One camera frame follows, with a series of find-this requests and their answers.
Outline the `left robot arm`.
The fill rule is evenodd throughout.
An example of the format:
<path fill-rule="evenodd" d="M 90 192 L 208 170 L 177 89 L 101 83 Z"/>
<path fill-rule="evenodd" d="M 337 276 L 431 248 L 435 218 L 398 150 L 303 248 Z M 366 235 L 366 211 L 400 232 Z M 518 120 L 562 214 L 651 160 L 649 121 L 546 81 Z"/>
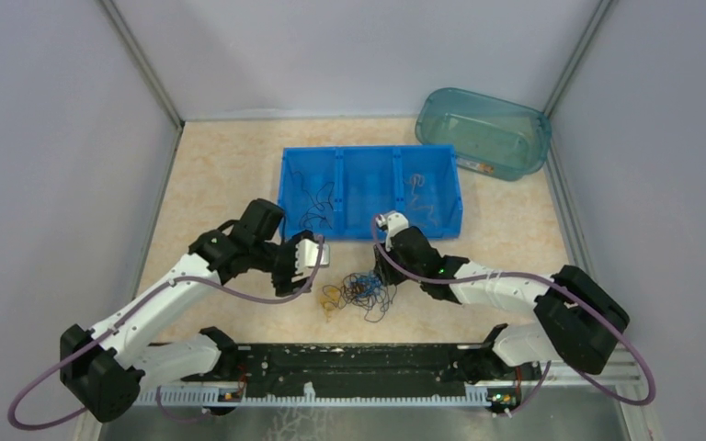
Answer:
<path fill-rule="evenodd" d="M 186 340 L 154 338 L 214 293 L 278 305 L 309 291 L 331 253 L 323 235 L 308 230 L 278 242 L 285 218 L 257 198 L 238 219 L 202 233 L 168 272 L 129 304 L 88 329 L 61 337 L 62 384 L 101 423 L 112 422 L 143 392 L 190 378 L 240 379 L 238 345 L 214 326 Z"/>

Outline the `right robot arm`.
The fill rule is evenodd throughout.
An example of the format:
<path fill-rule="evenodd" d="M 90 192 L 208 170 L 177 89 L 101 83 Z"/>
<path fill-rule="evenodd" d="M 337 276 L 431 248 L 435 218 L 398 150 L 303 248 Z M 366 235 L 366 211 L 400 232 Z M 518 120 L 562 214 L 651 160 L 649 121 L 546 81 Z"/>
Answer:
<path fill-rule="evenodd" d="M 484 305 L 533 318 L 498 324 L 470 355 L 487 379 L 503 379 L 533 362 L 562 361 L 582 373 L 601 373 L 629 314 L 589 274 L 565 265 L 549 275 L 501 271 L 441 254 L 417 227 L 387 232 L 375 243 L 376 273 L 385 285 L 411 279 L 434 300 Z"/>

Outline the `blue divided plastic bin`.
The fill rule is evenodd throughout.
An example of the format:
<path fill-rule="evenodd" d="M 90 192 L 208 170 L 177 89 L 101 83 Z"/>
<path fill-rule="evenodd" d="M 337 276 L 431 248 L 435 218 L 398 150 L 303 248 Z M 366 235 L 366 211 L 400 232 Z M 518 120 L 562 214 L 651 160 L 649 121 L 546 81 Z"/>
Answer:
<path fill-rule="evenodd" d="M 463 202 L 450 145 L 293 147 L 281 157 L 278 204 L 289 236 L 368 241 L 376 214 L 399 211 L 430 239 L 460 235 Z"/>

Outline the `teal translucent plastic tub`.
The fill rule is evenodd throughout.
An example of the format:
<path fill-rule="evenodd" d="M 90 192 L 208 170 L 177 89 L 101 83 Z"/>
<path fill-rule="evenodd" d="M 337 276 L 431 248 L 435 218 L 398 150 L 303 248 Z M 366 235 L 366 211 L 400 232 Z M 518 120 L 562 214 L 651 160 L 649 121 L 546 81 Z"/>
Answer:
<path fill-rule="evenodd" d="M 504 181 L 539 171 L 552 124 L 539 110 L 456 87 L 428 95 L 415 124 L 423 144 L 450 144 L 457 166 Z"/>

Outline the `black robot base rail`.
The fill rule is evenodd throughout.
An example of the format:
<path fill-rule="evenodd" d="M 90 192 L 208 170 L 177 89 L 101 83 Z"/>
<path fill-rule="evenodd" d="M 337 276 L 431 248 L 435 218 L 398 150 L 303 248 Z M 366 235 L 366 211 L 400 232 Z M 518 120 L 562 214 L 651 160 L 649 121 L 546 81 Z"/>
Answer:
<path fill-rule="evenodd" d="M 242 383 L 247 398 L 299 397 L 311 384 L 324 399 L 407 399 L 462 397 L 479 382 L 540 376 L 539 367 L 508 367 L 480 344 L 249 344 L 185 380 Z"/>

